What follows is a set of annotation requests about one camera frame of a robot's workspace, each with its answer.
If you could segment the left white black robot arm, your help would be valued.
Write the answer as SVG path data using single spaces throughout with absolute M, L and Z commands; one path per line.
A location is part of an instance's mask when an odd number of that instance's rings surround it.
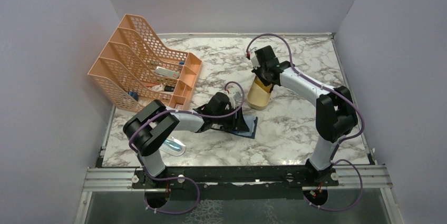
M 253 139 L 257 122 L 256 116 L 243 114 L 234 98 L 218 92 L 193 110 L 177 110 L 154 100 L 125 123 L 123 133 L 147 171 L 147 183 L 157 188 L 166 180 L 160 147 L 173 131 L 202 133 L 213 129 Z

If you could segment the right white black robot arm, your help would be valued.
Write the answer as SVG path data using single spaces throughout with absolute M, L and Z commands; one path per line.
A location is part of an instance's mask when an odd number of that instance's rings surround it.
M 305 98 L 316 108 L 315 125 L 319 134 L 314 152 L 306 160 L 305 181 L 318 185 L 332 168 L 338 145 L 352 129 L 358 118 L 352 107 L 352 96 L 345 86 L 324 86 L 301 73 L 291 62 L 280 62 L 271 46 L 247 52 L 259 81 L 271 91 L 275 85 L 285 87 Z

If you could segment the beige oval tray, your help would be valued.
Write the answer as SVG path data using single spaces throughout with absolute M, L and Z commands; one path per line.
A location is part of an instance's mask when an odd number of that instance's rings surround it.
M 270 102 L 273 85 L 264 85 L 256 76 L 247 95 L 248 106 L 256 110 L 264 110 Z

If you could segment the dark blue card holder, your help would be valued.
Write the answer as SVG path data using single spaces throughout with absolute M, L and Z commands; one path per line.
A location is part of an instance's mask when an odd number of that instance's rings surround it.
M 229 124 L 222 125 L 221 131 L 249 139 L 254 139 L 257 130 L 258 117 L 254 115 L 241 115 Z

